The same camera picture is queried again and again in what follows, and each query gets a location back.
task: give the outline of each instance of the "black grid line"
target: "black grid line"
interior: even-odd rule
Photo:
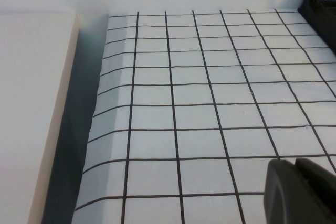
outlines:
[[[133,66],[136,64],[136,43],[138,42],[138,24],[139,24],[139,12],[137,13],[137,21],[136,21],[136,31],[135,31],[135,45],[134,45],[134,59]],[[131,104],[130,104],[130,116],[129,116],[129,126],[128,126],[128,138],[127,138],[127,153],[126,153],[126,165],[125,165],[125,178],[124,178],[124,192],[123,192],[123,200],[122,200],[122,212],[121,212],[121,224],[125,222],[125,208],[126,208],[126,195],[127,195],[127,180],[128,180],[128,169],[129,169],[129,161],[130,158],[130,144],[131,144],[131,129],[132,129],[132,112],[133,112],[133,97],[134,97],[134,80],[135,80],[135,68],[133,68],[133,76],[132,76],[132,89],[131,89]]]
[[[303,49],[311,49],[311,48],[329,48],[329,47],[303,47]],[[265,50],[267,48],[246,48],[246,49],[237,49],[238,51],[246,51],[246,50]],[[298,47],[277,47],[277,48],[270,48],[271,50],[275,49],[299,49]],[[234,51],[233,49],[221,49],[221,50],[203,50],[204,52],[226,52],[226,51]],[[138,51],[138,54],[156,54],[158,52],[165,52],[168,53],[167,51]],[[170,52],[201,52],[199,50],[181,50],[181,51],[170,51]],[[123,54],[133,54],[134,52],[119,52],[114,55],[106,56],[104,59],[108,59],[117,55],[123,55]]]
[[[272,14],[275,12],[251,12],[252,14]],[[280,13],[298,13],[297,11],[292,11],[292,12],[280,12]],[[218,13],[198,13],[195,14],[196,16],[198,15],[217,15]],[[244,12],[244,13],[223,13],[223,14],[248,14],[248,12]],[[167,16],[192,16],[193,14],[167,14]],[[118,17],[135,17],[136,14],[133,15],[113,15],[113,16],[109,16],[109,18],[118,18]],[[139,16],[165,16],[164,14],[139,14]]]
[[[264,37],[291,37],[292,35],[263,35]],[[299,36],[318,36],[317,34],[300,34]],[[207,37],[200,37],[201,39],[215,39],[215,38],[229,38],[230,36],[207,36]],[[231,36],[232,38],[249,38],[249,37],[260,37],[259,35],[239,35],[239,36]],[[105,45],[115,43],[115,42],[121,42],[125,40],[130,40],[135,38],[125,38],[125,39],[118,39],[113,40],[110,42],[106,42]],[[166,39],[163,37],[139,37],[138,39]],[[197,37],[172,37],[169,39],[198,39]]]
[[[281,159],[281,158],[307,158],[307,157],[335,157],[336,153],[334,154],[306,154],[306,155],[264,155],[264,156],[230,156],[229,159],[261,159],[261,158],[274,158],[274,159]],[[228,159],[228,157],[180,157],[177,158],[129,158],[128,160],[130,162],[132,161],[144,161],[144,162],[150,162],[150,161],[190,161],[190,160],[212,160],[212,159]],[[112,159],[108,161],[104,161],[101,163],[98,163],[96,165],[93,165],[86,170],[83,171],[83,174],[87,173],[88,171],[101,166],[105,164],[110,163],[117,163],[117,162],[125,162],[125,158],[121,159]]]
[[[255,24],[255,27],[256,27],[256,29],[258,30],[258,32],[259,32],[259,34],[260,34],[260,36],[261,36],[263,42],[265,43],[265,46],[269,49],[269,52],[270,52],[270,54],[272,55],[274,62],[277,64],[277,60],[276,60],[276,58],[274,57],[274,55],[273,55],[271,49],[268,47],[268,45],[267,45],[267,43],[266,43],[266,41],[265,41],[263,35],[261,34],[261,32],[260,32],[260,30],[258,29],[256,23],[254,22],[253,17],[252,17],[252,15],[251,15],[250,12],[249,12],[249,15],[250,15],[250,17],[251,17],[252,22]],[[299,100],[298,100],[296,94],[294,93],[294,91],[293,91],[291,85],[290,85],[289,82],[287,81],[286,76],[284,75],[284,72],[283,72],[282,69],[281,69],[281,66],[278,65],[278,68],[279,68],[279,70],[280,70],[280,72],[281,72],[281,75],[282,75],[283,79],[286,81],[288,88],[290,89],[291,93],[293,94],[295,100],[298,102],[298,106],[300,107],[302,113],[303,113],[304,116],[306,117],[307,122],[308,122],[309,125],[311,126],[311,128],[312,128],[312,130],[313,130],[313,132],[314,132],[314,134],[315,134],[315,136],[316,136],[316,138],[317,138],[317,140],[319,141],[319,143],[320,143],[320,145],[321,145],[321,147],[322,147],[322,149],[323,149],[323,151],[324,151],[324,153],[327,155],[328,152],[327,152],[327,150],[326,150],[324,144],[322,143],[322,141],[321,141],[321,139],[320,139],[320,136],[317,134],[316,129],[312,126],[312,123],[311,123],[311,121],[310,121],[308,115],[307,115],[306,112],[304,111],[304,109],[303,109],[301,103],[299,102]],[[334,166],[334,163],[332,162],[332,160],[331,160],[331,158],[330,158],[329,156],[328,156],[328,160],[329,160],[329,162],[330,162],[332,168],[333,168],[334,171],[336,172],[336,167]]]
[[[320,83],[324,81],[288,81],[289,83]],[[250,82],[251,84],[265,84],[265,83],[287,83],[286,81],[255,81],[255,82]],[[220,84],[220,85],[230,85],[230,84],[246,84],[246,82],[217,82],[214,84]],[[104,93],[107,93],[113,89],[117,89],[120,87],[127,87],[127,86],[131,86],[132,84],[123,84],[123,85],[119,85],[119,86],[115,86],[111,89],[102,91],[100,93],[97,94],[97,96],[102,95]],[[183,84],[173,84],[172,86],[187,86],[187,85],[208,85],[208,83],[183,83]],[[158,87],[162,87],[162,86],[171,86],[171,84],[134,84],[134,86],[144,86],[144,87],[150,87],[150,86],[158,86]]]
[[[230,31],[229,31],[229,29],[227,28],[227,25],[226,25],[226,22],[225,22],[225,19],[224,19],[224,16],[223,16],[223,13],[222,13],[221,10],[220,10],[220,13],[221,13],[222,20],[223,20],[223,23],[224,23],[224,25],[225,25],[227,34],[230,36]],[[275,146],[275,144],[274,144],[274,141],[273,141],[273,138],[272,138],[272,136],[271,136],[271,133],[269,132],[269,129],[268,129],[267,124],[266,124],[266,121],[265,121],[265,118],[264,118],[264,116],[262,115],[261,109],[260,109],[259,104],[258,104],[258,102],[257,102],[257,99],[256,99],[256,97],[255,97],[255,95],[254,95],[254,92],[253,92],[253,90],[252,90],[251,84],[250,84],[249,81],[248,81],[248,78],[247,78],[245,69],[244,69],[244,67],[243,67],[243,64],[241,63],[241,60],[240,60],[238,51],[237,51],[237,49],[236,49],[236,47],[235,47],[235,44],[234,44],[233,39],[232,39],[231,36],[230,36],[230,40],[231,40],[231,44],[232,44],[232,46],[233,46],[233,49],[234,49],[234,51],[235,51],[235,53],[236,53],[237,60],[238,60],[238,62],[239,62],[239,65],[240,65],[240,67],[241,67],[241,70],[243,71],[243,74],[244,74],[245,80],[246,80],[246,82],[247,82],[248,88],[249,88],[249,90],[250,90],[250,92],[251,92],[252,98],[253,98],[253,100],[254,100],[254,104],[255,104],[255,106],[257,107],[257,110],[258,110],[258,112],[259,112],[259,115],[260,115],[260,117],[261,117],[261,120],[262,120],[262,122],[263,122],[263,125],[265,126],[265,129],[266,129],[268,138],[269,138],[269,140],[271,141],[271,144],[272,144],[272,147],[273,147],[273,149],[274,149],[274,152],[275,152],[276,156],[278,157],[278,159],[280,159],[280,158],[279,158],[279,153],[278,153],[277,148],[276,148],[276,146]]]
[[[336,62],[326,62],[326,63],[323,63],[323,62],[320,62],[320,63],[315,63],[316,65],[333,65],[333,64],[336,64]],[[282,63],[280,65],[311,65],[311,63]],[[275,63],[268,63],[268,64],[242,64],[242,66],[276,66]],[[212,67],[212,68],[218,68],[218,67],[240,67],[240,65],[208,65],[208,67]],[[122,70],[122,69],[128,69],[128,68],[133,68],[133,66],[130,66],[130,67],[122,67],[122,68],[116,68],[116,69],[113,69],[111,71],[108,71],[106,73],[102,73],[100,75],[100,77],[102,76],[105,76],[109,73],[113,73],[115,71],[118,71],[118,70]],[[135,67],[135,68],[148,68],[148,69],[151,69],[151,68],[169,68],[169,67],[143,67],[143,66],[138,66],[138,67]],[[172,66],[171,68],[203,68],[203,66]]]
[[[336,127],[336,125],[331,124],[314,124],[314,125],[295,125],[295,126],[268,126],[269,129],[294,129],[294,128],[304,128],[306,126],[310,127]],[[250,130],[250,129],[264,129],[263,126],[252,126],[252,127],[218,127],[218,128],[189,128],[189,129],[176,129],[177,131],[207,131],[207,130]],[[96,141],[104,136],[116,133],[116,132],[125,132],[129,131],[128,129],[115,130],[103,135],[97,136],[88,141],[91,143]],[[175,131],[175,129],[131,129],[131,131]]]
[[[233,196],[236,193],[219,193],[219,194],[185,194],[183,197],[211,197],[211,196]],[[239,195],[264,195],[263,192],[242,192],[239,193]],[[127,199],[137,199],[137,198],[177,198],[179,195],[175,194],[168,194],[168,195],[132,195],[132,196],[126,196]],[[81,205],[75,209],[75,211],[86,207],[88,205],[91,205],[93,203],[107,200],[107,199],[122,199],[122,196],[108,196],[108,197],[102,197],[99,199],[95,199],[93,201],[90,201],[88,203],[85,203],[84,205]]]
[[[206,60],[205,60],[205,56],[204,56],[204,52],[203,52],[203,47],[202,47],[202,42],[201,42],[200,34],[198,32],[198,27],[197,27],[197,22],[196,22],[196,17],[195,17],[194,11],[193,11],[193,16],[194,16],[195,28],[196,28],[196,32],[197,32],[197,36],[198,36],[198,42],[200,43],[200,48],[201,48],[201,52],[202,52],[202,57],[203,57],[203,62],[204,62],[204,67],[205,67],[205,72],[206,72],[206,76],[207,76],[207,79],[208,79],[208,84],[209,84],[212,100],[214,102],[214,108],[215,108],[215,113],[216,113],[216,117],[217,117],[217,121],[218,121],[218,126],[219,126],[219,128],[222,128],[222,124],[221,124],[221,121],[220,121],[221,119],[219,118],[219,113],[218,113],[218,109],[217,109],[217,105],[216,105],[216,100],[215,100],[215,96],[214,96],[214,91],[212,89],[212,85],[211,85],[211,81],[210,81],[210,76],[209,76],[208,68],[207,68],[207,65],[206,65]],[[224,138],[223,131],[220,131],[220,135],[222,137],[224,151],[225,151],[225,155],[227,157],[227,164],[228,164],[228,167],[229,167],[232,183],[233,183],[234,190],[235,190],[235,195],[236,195],[236,198],[237,198],[237,203],[238,203],[240,217],[241,217],[242,223],[245,224],[245,218],[244,218],[243,208],[241,206],[240,197],[239,197],[239,194],[238,194],[238,188],[237,188],[235,176],[234,176],[234,173],[233,173],[231,161],[230,161],[230,158],[229,158],[229,152],[227,150],[227,146],[226,146],[226,143],[225,143],[225,138]]]
[[[172,111],[173,111],[173,123],[174,123],[174,138],[175,138],[175,153],[176,153],[176,165],[177,165],[177,179],[178,179],[178,190],[180,193],[180,208],[181,208],[181,224],[184,224],[184,207],[183,207],[183,196],[182,196],[182,181],[181,181],[181,169],[180,169],[180,155],[178,149],[177,141],[177,126],[176,126],[176,115],[175,115],[175,103],[174,103],[174,89],[173,89],[173,76],[172,76],[172,64],[170,58],[170,47],[169,47],[169,33],[168,33],[168,22],[167,22],[167,12],[165,14],[166,21],[166,35],[167,35],[167,49],[168,49],[168,63],[169,63],[169,77],[170,77],[170,91],[172,96]]]
[[[291,25],[303,25],[307,23],[303,22],[297,22],[297,23],[290,23]],[[274,25],[282,25],[282,23],[275,23],[275,24],[258,24],[258,26],[267,25],[267,26],[274,26]],[[224,26],[224,25],[199,25],[198,27],[204,27],[204,26]],[[230,24],[227,26],[253,26],[253,24]],[[135,28],[136,26],[124,26],[124,27],[117,27],[117,28],[110,28],[107,29],[107,31],[113,31],[118,29],[126,29],[126,28]],[[165,26],[154,26],[154,25],[139,25],[138,27],[165,27]],[[186,26],[169,26],[169,27],[193,27],[191,25]]]
[[[319,74],[320,78],[323,80],[323,82],[328,86],[329,90],[331,91],[331,93],[333,94],[333,96],[336,98],[336,94],[335,92],[332,90],[332,88],[329,86],[329,84],[325,81],[324,77],[322,76],[320,70],[318,69],[318,67],[316,66],[316,64],[310,59],[309,54],[307,53],[307,51],[300,45],[300,43],[298,42],[298,40],[296,39],[296,37],[293,35],[293,33],[289,30],[288,26],[286,25],[286,23],[283,21],[283,19],[281,18],[279,12],[275,9],[276,13],[278,14],[280,20],[282,21],[282,23],[284,24],[284,26],[286,27],[287,31],[290,33],[290,35],[293,37],[293,39],[295,40],[295,42],[298,44],[298,46],[303,50],[303,52],[305,52],[304,54],[307,56],[307,59],[309,60],[309,62],[314,66],[314,68],[316,69],[317,73]]]
[[[301,101],[300,103],[329,103],[329,102],[336,102],[336,100],[322,100],[322,101]],[[266,105],[266,104],[299,104],[298,102],[229,102],[229,103],[216,103],[217,105]],[[213,103],[195,103],[195,104],[175,104],[175,105],[169,105],[169,104],[133,104],[133,107],[187,107],[187,106],[214,106]],[[119,105],[112,107],[110,109],[104,110],[102,112],[99,112],[93,116],[93,118],[102,115],[106,112],[109,112],[111,110],[115,110],[122,107],[130,107],[129,104],[125,105]]]

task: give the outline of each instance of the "black plastic object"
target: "black plastic object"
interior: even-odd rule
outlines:
[[[264,207],[268,224],[336,223],[336,176],[309,159],[272,160]]]
[[[298,11],[336,54],[336,0],[303,0]]]

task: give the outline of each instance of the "grid square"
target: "grid square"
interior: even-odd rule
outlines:
[[[266,224],[263,195],[240,195],[246,223]]]
[[[133,67],[133,64],[134,53],[115,55],[103,60],[100,74],[105,74],[119,68]]]
[[[259,36],[255,26],[228,26],[230,35],[237,36]]]
[[[149,27],[149,26],[138,27],[138,39],[140,38],[166,38],[166,37],[167,37],[167,34],[166,34],[165,27]]]
[[[172,67],[175,66],[204,66],[201,52],[171,52]]]
[[[323,149],[309,126],[269,131],[281,156],[323,154]]]
[[[315,30],[309,24],[293,24],[287,25],[293,35],[313,35]]]
[[[313,65],[280,65],[288,81],[321,81]]]
[[[323,82],[304,82],[290,84],[300,102],[334,101],[335,97]]]
[[[263,36],[288,35],[289,31],[284,25],[258,25],[258,29]]]
[[[215,194],[234,191],[227,160],[180,161],[183,194]]]
[[[97,104],[94,115],[117,106],[130,105],[131,90],[131,86],[118,87],[97,96]]]
[[[223,130],[223,133],[231,157],[275,155],[265,129]]]
[[[239,65],[236,52],[234,51],[206,51],[204,52],[204,57],[208,66]]]
[[[223,128],[263,126],[255,105],[218,105],[217,109]]]
[[[117,30],[107,30],[105,42],[112,42],[121,39],[134,39],[136,27],[121,28]]]
[[[172,68],[173,84],[208,83],[205,68]]]
[[[173,131],[132,131],[130,158],[176,158]]]
[[[336,127],[315,127],[320,140],[329,154],[336,154]]]
[[[84,170],[94,165],[126,158],[128,132],[115,132],[87,145]]]
[[[135,70],[134,84],[170,84],[169,69],[137,68]]]
[[[305,49],[313,63],[335,63],[336,56],[330,48]]]
[[[133,223],[181,223],[179,198],[127,199],[125,224]]]
[[[195,26],[193,15],[168,15],[168,26]]]
[[[216,103],[253,103],[247,84],[212,85]]]
[[[171,107],[133,107],[132,129],[173,128],[173,112]]]
[[[270,158],[232,159],[231,165],[238,191],[264,191],[270,160]]]
[[[169,39],[170,51],[200,51],[198,39]]]
[[[327,82],[331,90],[335,93],[336,92],[336,82]]]
[[[165,26],[165,16],[143,16],[139,15],[139,26]]]
[[[166,52],[152,52],[137,54],[137,67],[168,67],[168,54]]]
[[[326,81],[336,80],[336,65],[334,64],[318,64],[316,65],[321,75]]]
[[[127,39],[105,44],[104,57],[122,54],[124,52],[134,52],[135,39]]]
[[[204,37],[228,37],[227,30],[223,24],[220,26],[198,26],[199,36]]]
[[[218,120],[213,105],[175,107],[178,129],[218,128]]]
[[[121,222],[122,199],[108,199],[98,201],[78,209],[73,213],[72,223],[119,223]]]
[[[223,16],[227,25],[253,25],[249,14],[224,14]]]
[[[133,104],[135,105],[171,105],[169,86],[135,86]]]
[[[302,126],[308,124],[297,104],[261,104],[259,107],[268,126]]]
[[[246,82],[241,67],[208,67],[212,84]]]
[[[285,24],[307,23],[299,13],[280,13],[280,17]]]
[[[131,161],[127,195],[179,194],[176,161]]]
[[[252,83],[257,102],[295,102],[286,83]]]
[[[336,102],[303,103],[313,125],[336,125]]]
[[[310,63],[302,49],[272,49],[271,51],[279,64]]]
[[[76,207],[106,196],[122,196],[124,174],[125,162],[103,164],[84,173]]]
[[[209,85],[174,86],[175,105],[213,103]]]
[[[328,47],[328,45],[318,35],[295,36],[301,47]]]
[[[178,131],[178,152],[180,158],[225,157],[225,150],[219,130]]]
[[[276,13],[252,13],[254,22],[258,24],[281,24],[281,19]]]
[[[249,82],[283,81],[277,66],[244,66]]]
[[[197,38],[195,27],[169,27],[169,39],[171,38]]]
[[[133,68],[120,69],[99,79],[98,93],[115,88],[120,85],[132,84]]]
[[[243,65],[269,65],[275,64],[268,49],[238,50],[241,64]]]
[[[128,129],[130,107],[120,107],[92,118],[89,139],[92,140],[111,131]]]
[[[266,48],[261,37],[235,37],[232,40],[237,50]]]
[[[198,26],[223,25],[223,19],[220,13],[209,15],[195,15]]]
[[[167,39],[138,39],[138,52],[167,52]]]
[[[136,26],[136,16],[129,17],[110,17],[107,29],[115,29],[127,26]]]
[[[203,50],[233,50],[229,38],[201,38]]]
[[[272,36],[264,38],[269,48],[299,48],[293,37]]]
[[[236,196],[184,197],[186,224],[241,223]]]

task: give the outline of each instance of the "black holder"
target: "black holder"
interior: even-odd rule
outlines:
[[[309,159],[272,160],[264,206],[268,224],[336,223],[336,176]]]
[[[303,0],[298,11],[336,54],[336,0]]]

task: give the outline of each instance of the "grid paper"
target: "grid paper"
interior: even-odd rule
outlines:
[[[294,10],[111,16],[72,223],[265,223],[271,159],[335,173],[335,92]]]

